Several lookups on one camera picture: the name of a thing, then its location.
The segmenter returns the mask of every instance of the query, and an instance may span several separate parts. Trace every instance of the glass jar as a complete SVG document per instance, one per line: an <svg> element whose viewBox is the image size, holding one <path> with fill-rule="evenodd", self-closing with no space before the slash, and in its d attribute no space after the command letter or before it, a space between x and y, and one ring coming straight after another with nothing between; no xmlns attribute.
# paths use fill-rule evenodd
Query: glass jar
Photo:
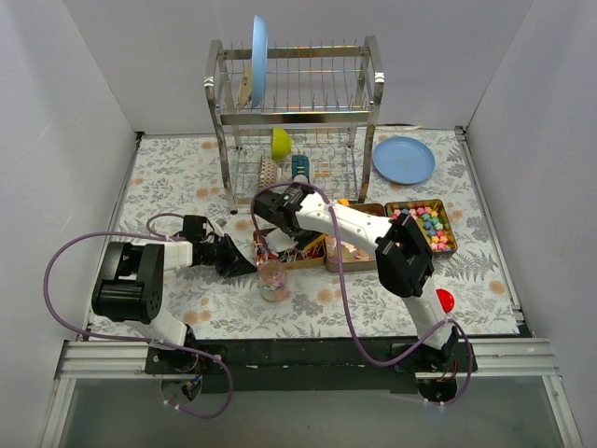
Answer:
<svg viewBox="0 0 597 448"><path fill-rule="evenodd" d="M288 274L277 259L267 259L257 268L261 297L266 301L283 301L290 298Z"/></svg>

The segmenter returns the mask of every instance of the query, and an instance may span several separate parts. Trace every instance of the table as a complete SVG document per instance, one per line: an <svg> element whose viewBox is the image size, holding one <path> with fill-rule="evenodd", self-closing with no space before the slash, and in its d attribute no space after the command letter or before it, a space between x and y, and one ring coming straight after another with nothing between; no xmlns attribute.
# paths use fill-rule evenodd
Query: table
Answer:
<svg viewBox="0 0 597 448"><path fill-rule="evenodd" d="M456 299L453 316L467 333L518 333L507 281L455 133L380 127L376 140L395 135L427 144L435 155L436 170L427 181L404 187L386 181L373 169L368 199L378 203L441 199L459 249L451 259L435 263L435 279L437 287L448 289ZM355 147L363 146L363 138L364 131L359 131ZM323 142L311 144L322 158L328 157L328 146ZM227 221L224 230L236 245L243 253L251 252L254 228L246 211L236 216L229 213L212 135L142 140L119 229L146 233L146 220L168 211L210 219L223 217ZM172 234L180 230L180 225L180 220L164 218L156 229ZM345 280L359 335L416 334L406 306L379 284L376 272L347 273ZM289 289L292 295L286 301L268 303L259 295L256 274L222 279L211 267L193 267L166 273L163 299L175 317L193 328L198 339L350 335L337 274L327 272L325 267L291 271ZM90 324L94 331L136 335L122 324L92 313Z"/></svg>

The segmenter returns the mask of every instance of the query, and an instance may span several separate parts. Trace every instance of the yellow cup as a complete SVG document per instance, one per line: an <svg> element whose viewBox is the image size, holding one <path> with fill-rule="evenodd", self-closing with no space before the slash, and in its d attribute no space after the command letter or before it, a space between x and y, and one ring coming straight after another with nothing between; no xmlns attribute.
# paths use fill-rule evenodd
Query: yellow cup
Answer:
<svg viewBox="0 0 597 448"><path fill-rule="evenodd" d="M292 139L282 128L273 128L271 133L271 158L273 161L283 161L290 154Z"/></svg>

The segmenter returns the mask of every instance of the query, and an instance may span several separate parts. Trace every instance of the wire rack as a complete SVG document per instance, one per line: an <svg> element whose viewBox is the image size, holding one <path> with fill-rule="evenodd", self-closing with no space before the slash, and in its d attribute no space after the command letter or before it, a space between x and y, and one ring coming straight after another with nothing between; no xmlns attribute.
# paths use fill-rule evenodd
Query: wire rack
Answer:
<svg viewBox="0 0 597 448"><path fill-rule="evenodd" d="M230 212L236 213L237 204L247 203L255 193L258 162L261 156L270 155L274 126L283 126L292 134L293 154L309 157L315 183L333 197L363 202L384 82L375 37L366 37L362 46L346 41L295 47L274 42L268 49L268 90L255 108L240 102L237 93L251 54L243 44L224 49L219 40L212 41L204 81ZM367 125L363 148L354 147L359 124ZM231 128L236 147L230 152L233 179L225 127ZM364 157L356 158L356 151ZM357 161L363 165L360 188ZM281 168L283 179L290 178L290 161Z"/></svg>

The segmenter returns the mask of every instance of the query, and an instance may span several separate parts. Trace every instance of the floral pattern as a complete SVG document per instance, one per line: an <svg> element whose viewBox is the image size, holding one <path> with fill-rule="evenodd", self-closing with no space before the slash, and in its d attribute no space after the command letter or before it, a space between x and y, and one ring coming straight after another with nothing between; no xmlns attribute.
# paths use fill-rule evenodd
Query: floral pattern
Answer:
<svg viewBox="0 0 597 448"><path fill-rule="evenodd" d="M378 203L441 199L459 248L451 259L435 263L435 279L437 287L448 289L456 299L452 314L469 333L517 333L510 293L454 132L400 133L382 127L376 134L377 141L395 135L416 138L428 145L436 158L436 170L427 181L406 187L386 181L373 168L368 199ZM322 163L330 163L329 166L336 163L340 168L344 163L352 166L352 157L358 167L362 154L357 155L359 151L355 150L354 156L347 156L349 151L341 149L339 139L330 135L326 140L320 135L315 141L305 135L295 139L295 144L309 149L320 169ZM242 160L258 161L268 144L249 140L243 150L230 150L233 180L238 180L239 175L235 171L238 159L234 152ZM355 148L363 145L364 132L359 131ZM331 174L331 177L316 177L315 183L336 197L354 191L350 170L345 176ZM247 185L243 186L247 191L255 188L253 184ZM246 209L236 216L229 213L213 136L143 139L119 227L122 231L145 233L146 220L166 211L223 218L224 231L245 255L252 253L253 224ZM172 234L179 228L176 218L166 217L156 222L156 230L161 232ZM290 271L288 277L292 296L269 303L261 299L254 274L222 279L212 267L168 272L164 276L164 305L175 317L188 323L201 339L349 336L337 274L318 267ZM347 273L345 281L353 321L360 335L416 334L403 301L380 285L377 273ZM95 331L134 334L121 324L92 314L90 322Z"/></svg>

